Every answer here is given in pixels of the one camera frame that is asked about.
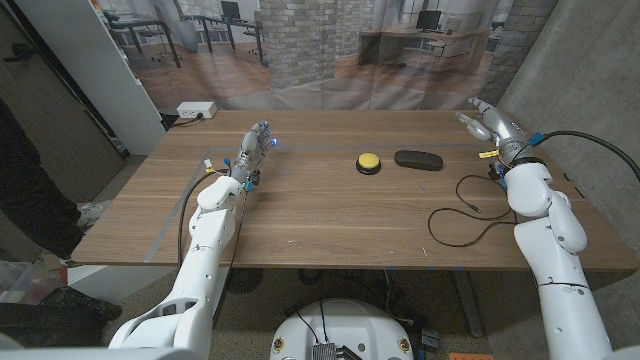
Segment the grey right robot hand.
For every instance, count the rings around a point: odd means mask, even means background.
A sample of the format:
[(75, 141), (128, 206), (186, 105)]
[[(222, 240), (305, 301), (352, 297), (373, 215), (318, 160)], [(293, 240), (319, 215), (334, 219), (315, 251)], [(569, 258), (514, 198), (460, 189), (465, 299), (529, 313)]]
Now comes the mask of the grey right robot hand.
[(470, 98), (469, 102), (479, 110), (478, 117), (471, 118), (461, 112), (456, 112), (455, 117), (475, 138), (494, 142), (505, 163), (520, 165), (533, 162), (534, 154), (528, 146), (528, 138), (515, 122), (479, 98)]

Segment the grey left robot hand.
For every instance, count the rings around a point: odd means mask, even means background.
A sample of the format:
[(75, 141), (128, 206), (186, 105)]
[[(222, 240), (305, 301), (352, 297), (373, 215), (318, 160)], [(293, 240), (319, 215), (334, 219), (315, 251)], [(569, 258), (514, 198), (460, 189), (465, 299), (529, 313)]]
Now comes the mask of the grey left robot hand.
[(277, 143), (278, 140), (273, 137), (268, 121), (261, 120), (254, 124), (242, 138), (229, 176), (240, 182), (246, 191), (258, 185), (264, 158)]

